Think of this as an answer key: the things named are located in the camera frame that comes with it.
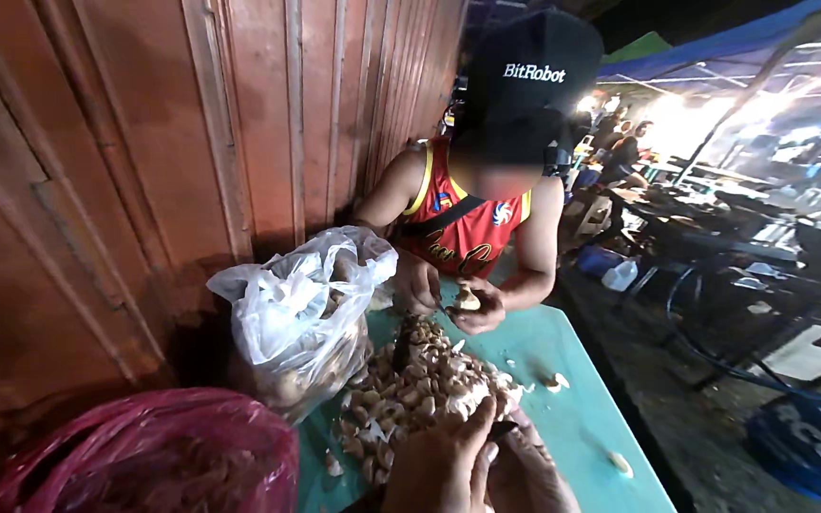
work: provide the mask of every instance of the fingernail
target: fingernail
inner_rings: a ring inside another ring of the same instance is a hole
[[[486,461],[492,463],[496,460],[496,456],[499,455],[499,446],[496,445],[494,442],[487,442],[486,447],[484,448]]]

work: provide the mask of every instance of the white jug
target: white jug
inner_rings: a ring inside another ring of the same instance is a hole
[[[639,275],[639,266],[633,258],[627,258],[623,263],[616,267],[611,267],[600,282],[610,290],[622,292],[632,283],[632,281]]]

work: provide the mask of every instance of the pile of garlic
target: pile of garlic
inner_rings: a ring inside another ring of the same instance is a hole
[[[487,395],[496,398],[496,420],[505,420],[525,392],[492,363],[462,353],[464,341],[451,346],[436,321],[407,318],[398,337],[410,343],[407,367],[394,372],[394,343],[379,350],[348,382],[338,423],[344,452],[363,460],[363,476],[376,485],[388,481],[394,449],[410,433],[449,413],[466,420]]]

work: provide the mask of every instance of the man's right hand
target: man's right hand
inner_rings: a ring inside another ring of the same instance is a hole
[[[439,308],[439,271],[414,253],[398,248],[394,283],[399,307],[415,315],[429,315]]]
[[[572,488],[556,472],[531,419],[521,409],[511,416],[518,428],[499,439],[499,457],[486,481],[493,509],[496,513],[580,513]]]

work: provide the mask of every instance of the red plastic bag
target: red plastic bag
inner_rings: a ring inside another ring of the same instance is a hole
[[[240,393],[140,393],[15,456],[0,513],[293,511],[298,444],[283,419]]]

